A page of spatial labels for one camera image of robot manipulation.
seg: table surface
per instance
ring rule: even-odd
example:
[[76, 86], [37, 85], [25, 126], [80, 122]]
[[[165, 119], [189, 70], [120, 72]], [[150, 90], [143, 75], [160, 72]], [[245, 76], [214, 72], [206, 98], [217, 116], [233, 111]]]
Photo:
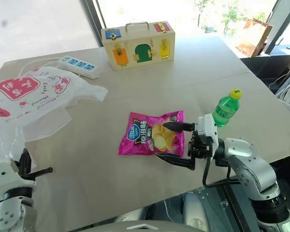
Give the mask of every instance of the table surface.
[[[185, 110], [186, 121], [195, 122], [237, 87], [243, 91], [241, 108], [218, 129], [219, 137], [251, 142], [268, 162], [290, 155], [290, 113], [219, 37], [177, 39], [174, 61], [116, 72], [104, 48], [10, 61], [0, 80], [15, 78], [29, 61], [64, 55], [99, 65], [101, 78], [84, 79], [109, 92], [103, 102], [70, 106], [73, 120], [67, 126], [26, 144], [38, 168], [54, 168], [37, 178], [38, 231], [80, 228], [202, 186], [204, 160], [190, 171], [156, 156], [116, 154], [130, 112], [159, 116]], [[208, 182], [225, 176], [225, 168], [212, 165]]]

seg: floor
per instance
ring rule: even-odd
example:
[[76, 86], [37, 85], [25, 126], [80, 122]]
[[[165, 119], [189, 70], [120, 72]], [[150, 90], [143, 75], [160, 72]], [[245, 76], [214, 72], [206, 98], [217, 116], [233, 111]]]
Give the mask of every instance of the floor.
[[10, 60], [94, 47], [80, 0], [0, 0], [0, 68]]

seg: pink chip bag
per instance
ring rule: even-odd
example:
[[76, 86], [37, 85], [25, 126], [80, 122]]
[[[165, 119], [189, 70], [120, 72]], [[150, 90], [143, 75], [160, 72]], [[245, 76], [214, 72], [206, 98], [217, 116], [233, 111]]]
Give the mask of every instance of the pink chip bag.
[[176, 111], [159, 117], [130, 113], [127, 131], [121, 140], [119, 155], [154, 155], [170, 153], [183, 156], [184, 133], [171, 131], [163, 123], [169, 121], [183, 122], [184, 111]]

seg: tree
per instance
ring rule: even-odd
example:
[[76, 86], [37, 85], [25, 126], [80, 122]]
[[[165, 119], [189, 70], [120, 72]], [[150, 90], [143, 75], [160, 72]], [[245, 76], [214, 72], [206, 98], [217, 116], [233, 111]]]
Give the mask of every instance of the tree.
[[258, 15], [255, 17], [255, 19], [260, 20], [262, 22], [265, 22], [266, 18], [265, 18], [265, 13], [264, 12], [259, 12]]
[[238, 0], [230, 1], [228, 4], [228, 13], [227, 14], [222, 14], [223, 16], [223, 24], [224, 24], [224, 30], [223, 33], [226, 35], [229, 28], [229, 23], [232, 22], [237, 22], [238, 20], [241, 19], [237, 15], [238, 12]]
[[201, 17], [201, 14], [202, 14], [203, 10], [205, 9], [205, 7], [207, 6], [207, 3], [209, 1], [211, 3], [214, 3], [214, 0], [193, 0], [194, 8], [198, 8], [198, 10], [199, 10], [198, 27], [200, 26], [200, 17]]

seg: power strip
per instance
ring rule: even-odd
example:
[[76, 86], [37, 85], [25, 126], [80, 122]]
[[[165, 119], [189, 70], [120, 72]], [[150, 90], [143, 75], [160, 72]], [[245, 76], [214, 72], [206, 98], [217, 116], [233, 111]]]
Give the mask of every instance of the power strip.
[[80, 74], [90, 79], [96, 79], [101, 76], [101, 72], [97, 65], [90, 64], [74, 57], [64, 56], [57, 62], [60, 68]]

